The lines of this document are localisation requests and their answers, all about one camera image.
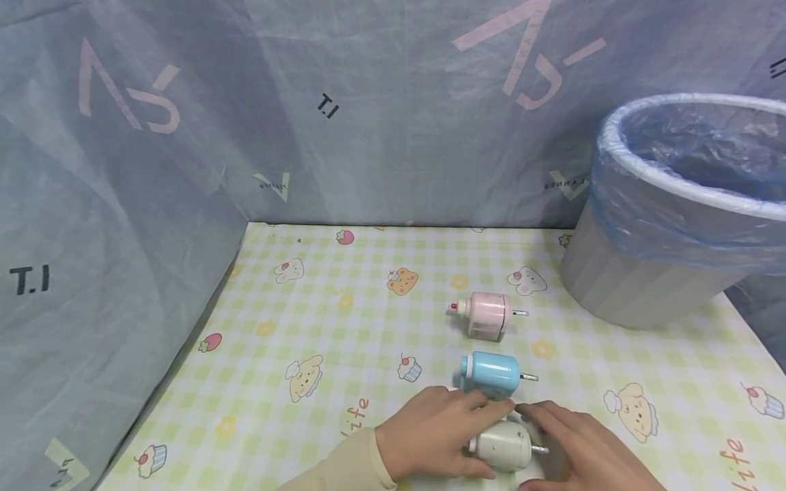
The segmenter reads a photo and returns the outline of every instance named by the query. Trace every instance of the trash bag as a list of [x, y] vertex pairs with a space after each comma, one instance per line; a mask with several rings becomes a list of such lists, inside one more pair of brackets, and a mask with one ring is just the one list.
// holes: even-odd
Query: trash bag
[[617, 252], [786, 274], [786, 104], [677, 93], [604, 121], [589, 202]]

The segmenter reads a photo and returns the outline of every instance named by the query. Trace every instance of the pencil sharpener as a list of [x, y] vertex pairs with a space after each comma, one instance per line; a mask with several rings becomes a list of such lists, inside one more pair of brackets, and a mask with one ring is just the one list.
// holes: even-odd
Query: pencil sharpener
[[490, 400], [500, 401], [516, 392], [520, 380], [537, 382], [538, 377], [522, 373], [514, 357], [485, 351], [461, 357], [459, 381], [464, 392], [477, 389]]

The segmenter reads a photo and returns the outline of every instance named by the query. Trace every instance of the cartoon dog print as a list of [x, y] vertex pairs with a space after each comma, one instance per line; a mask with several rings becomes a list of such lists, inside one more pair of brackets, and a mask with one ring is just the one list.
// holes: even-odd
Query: cartoon dog print
[[303, 363], [293, 361], [287, 367], [286, 378], [289, 380], [289, 395], [292, 402], [297, 402], [301, 398], [309, 398], [319, 385], [322, 378], [322, 356], [316, 355]]
[[417, 283], [417, 273], [407, 268], [391, 271], [387, 276], [387, 289], [402, 297], [412, 290]]
[[294, 258], [290, 261], [280, 264], [273, 269], [276, 275], [276, 283], [286, 283], [290, 280], [299, 280], [303, 277], [305, 269], [303, 269], [303, 261]]
[[658, 412], [644, 397], [644, 389], [637, 383], [629, 383], [615, 394], [608, 391], [603, 396], [606, 409], [619, 414], [625, 428], [639, 442], [646, 443], [651, 436], [658, 436]]
[[549, 287], [537, 271], [526, 266], [510, 273], [508, 275], [508, 283], [515, 286], [516, 293], [523, 297], [532, 295], [533, 291], [545, 291]]

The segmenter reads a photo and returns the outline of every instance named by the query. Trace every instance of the gray trash can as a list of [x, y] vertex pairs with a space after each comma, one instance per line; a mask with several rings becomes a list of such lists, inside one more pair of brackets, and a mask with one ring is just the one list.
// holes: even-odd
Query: gray trash can
[[606, 118], [560, 267], [576, 301], [652, 328], [751, 273], [786, 274], [786, 104], [671, 94]]

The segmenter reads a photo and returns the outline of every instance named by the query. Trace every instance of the checkered tablecloth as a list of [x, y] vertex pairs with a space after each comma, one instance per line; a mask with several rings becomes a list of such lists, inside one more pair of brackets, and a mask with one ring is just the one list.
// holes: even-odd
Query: checkered tablecloth
[[[275, 489], [420, 389], [453, 386], [473, 350], [516, 357], [541, 381], [515, 399], [592, 413], [671, 491], [786, 489], [786, 378], [726, 297], [659, 330], [607, 324], [560, 283], [570, 235], [250, 224], [209, 321], [100, 489]], [[545, 288], [518, 288], [522, 268]], [[531, 316], [501, 343], [468, 339], [446, 308], [473, 291]]]

